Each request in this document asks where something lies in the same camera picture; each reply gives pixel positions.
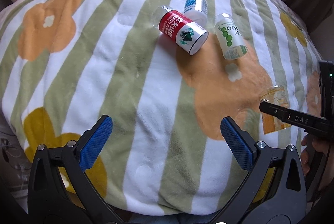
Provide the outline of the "right hand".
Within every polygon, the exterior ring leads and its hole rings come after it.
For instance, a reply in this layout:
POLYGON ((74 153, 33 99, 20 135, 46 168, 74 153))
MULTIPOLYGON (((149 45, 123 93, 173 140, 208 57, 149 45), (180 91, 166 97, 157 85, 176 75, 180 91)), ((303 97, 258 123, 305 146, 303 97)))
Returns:
MULTIPOLYGON (((311 146, 315 149, 315 151, 322 153, 325 157, 328 156, 325 171, 319 186, 319 190, 321 190, 329 185, 333 180, 333 145, 329 146, 326 142, 318 140, 314 137, 311 146)), ((302 151, 300 159, 304 175, 307 175, 310 171, 310 156, 306 148, 302 151)))

